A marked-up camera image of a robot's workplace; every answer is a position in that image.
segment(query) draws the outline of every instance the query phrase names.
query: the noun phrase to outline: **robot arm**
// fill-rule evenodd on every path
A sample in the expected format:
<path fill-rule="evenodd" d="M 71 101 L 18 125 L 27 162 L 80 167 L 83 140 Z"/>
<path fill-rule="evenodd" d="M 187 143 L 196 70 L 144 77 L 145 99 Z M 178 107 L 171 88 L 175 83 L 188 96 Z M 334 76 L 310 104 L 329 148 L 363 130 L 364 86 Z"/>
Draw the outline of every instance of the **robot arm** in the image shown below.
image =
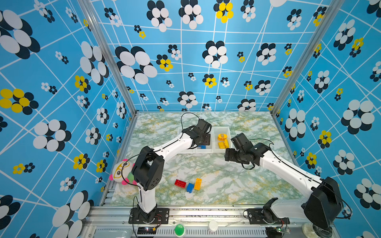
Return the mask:
<path fill-rule="evenodd" d="M 232 138 L 232 142 L 237 150 L 226 149 L 226 161 L 252 163 L 253 166 L 271 170 L 305 197 L 298 200 L 271 199 L 263 207 L 264 220 L 267 223 L 273 223 L 279 218 L 296 217 L 307 218 L 322 229 L 330 227 L 343 209 L 339 186 L 335 180 L 330 177 L 322 179 L 304 171 L 262 143 L 253 145 L 243 133 Z"/>
<path fill-rule="evenodd" d="M 139 187 L 139 214 L 147 223 L 156 215 L 155 187 L 162 178 L 164 161 L 182 150 L 210 145 L 210 131 L 211 125 L 199 119 L 196 126 L 185 128 L 173 140 L 154 148 L 145 146 L 140 151 L 131 172 Z"/>

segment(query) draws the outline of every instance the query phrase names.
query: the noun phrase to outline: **marble tabletop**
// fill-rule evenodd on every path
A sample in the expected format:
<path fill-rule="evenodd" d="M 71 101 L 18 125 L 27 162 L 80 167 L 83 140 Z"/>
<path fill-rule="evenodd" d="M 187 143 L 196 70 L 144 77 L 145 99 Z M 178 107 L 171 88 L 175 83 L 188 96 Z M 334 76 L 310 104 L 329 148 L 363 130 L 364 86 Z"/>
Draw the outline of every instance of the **marble tabletop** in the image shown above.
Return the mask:
<path fill-rule="evenodd" d="M 138 120 L 126 158 L 139 154 L 144 146 L 161 145 L 181 128 L 182 112 L 138 113 Z M 291 161 L 291 156 L 269 112 L 195 112 L 212 126 L 229 126 L 232 136 L 244 133 L 248 139 L 263 138 L 274 142 L 273 150 Z M 182 117 L 184 128 L 197 123 L 197 117 Z M 253 144 L 268 141 L 257 140 Z M 194 184 L 202 179 L 201 189 L 189 193 L 174 185 L 176 179 Z M 118 183 L 111 206 L 131 206 L 138 189 Z M 156 187 L 158 205 L 265 204 L 273 197 L 301 198 L 302 195 L 273 172 L 256 166 L 245 170 L 241 164 L 224 160 L 224 153 L 177 154 L 164 164 L 163 176 Z"/>

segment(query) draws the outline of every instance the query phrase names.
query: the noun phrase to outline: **plush toy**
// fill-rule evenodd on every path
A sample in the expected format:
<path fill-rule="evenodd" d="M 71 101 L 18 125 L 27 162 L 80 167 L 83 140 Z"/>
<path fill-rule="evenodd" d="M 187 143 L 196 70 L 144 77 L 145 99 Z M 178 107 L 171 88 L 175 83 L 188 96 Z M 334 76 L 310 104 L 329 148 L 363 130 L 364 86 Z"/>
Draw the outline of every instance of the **plush toy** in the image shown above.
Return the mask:
<path fill-rule="evenodd" d="M 130 184 L 136 185 L 134 176 L 131 173 L 132 167 L 135 165 L 135 163 L 131 164 L 130 162 L 125 162 L 125 161 L 127 161 L 127 159 L 124 159 L 122 162 L 117 163 L 114 166 L 109 179 L 115 180 L 116 182 L 119 182 L 119 183 L 121 182 L 123 185 L 127 185 L 128 184 L 127 182 L 129 182 Z"/>

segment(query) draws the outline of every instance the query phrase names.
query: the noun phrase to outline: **mounting plate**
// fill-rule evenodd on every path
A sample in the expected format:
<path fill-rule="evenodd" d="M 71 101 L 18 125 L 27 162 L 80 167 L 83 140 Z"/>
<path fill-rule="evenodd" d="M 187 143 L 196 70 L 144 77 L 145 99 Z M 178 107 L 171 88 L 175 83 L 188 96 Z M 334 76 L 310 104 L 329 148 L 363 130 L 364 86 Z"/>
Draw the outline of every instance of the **mounting plate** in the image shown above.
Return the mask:
<path fill-rule="evenodd" d="M 147 222 L 145 222 L 143 216 L 139 213 L 138 208 L 133 208 L 131 214 L 132 214 L 132 216 L 130 216 L 130 218 L 128 220 L 129 224 L 132 224 L 132 223 L 134 223 L 134 224 L 144 224 L 144 223 L 148 224 Z M 169 208 L 157 208 L 156 214 L 159 214 L 162 217 L 158 216 L 159 221 L 156 220 L 157 218 L 154 218 L 154 220 L 148 225 L 156 226 L 156 224 L 160 223 L 160 222 L 162 224 L 168 224 Z"/>
<path fill-rule="evenodd" d="M 249 208 L 247 209 L 247 216 L 249 217 L 249 221 L 250 221 L 250 225 L 260 225 L 260 224 L 266 224 L 268 225 L 263 219 L 263 215 L 262 215 L 262 210 L 263 209 L 260 209 L 260 208 Z M 286 218 L 282 218 L 283 222 L 285 224 L 290 224 L 290 220 L 286 217 Z M 282 221 L 281 219 L 277 220 L 275 224 L 279 224 L 281 225 L 282 224 Z"/>

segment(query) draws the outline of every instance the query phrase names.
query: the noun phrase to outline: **red toy brick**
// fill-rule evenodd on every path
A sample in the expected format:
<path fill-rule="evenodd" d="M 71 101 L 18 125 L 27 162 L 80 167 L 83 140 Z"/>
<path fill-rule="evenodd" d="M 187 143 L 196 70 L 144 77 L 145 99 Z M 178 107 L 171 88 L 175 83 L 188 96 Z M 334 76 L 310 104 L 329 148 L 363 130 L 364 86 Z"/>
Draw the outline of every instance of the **red toy brick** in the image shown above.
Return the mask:
<path fill-rule="evenodd" d="M 176 182 L 174 183 L 177 187 L 185 188 L 186 182 L 183 182 L 181 180 L 176 179 Z"/>

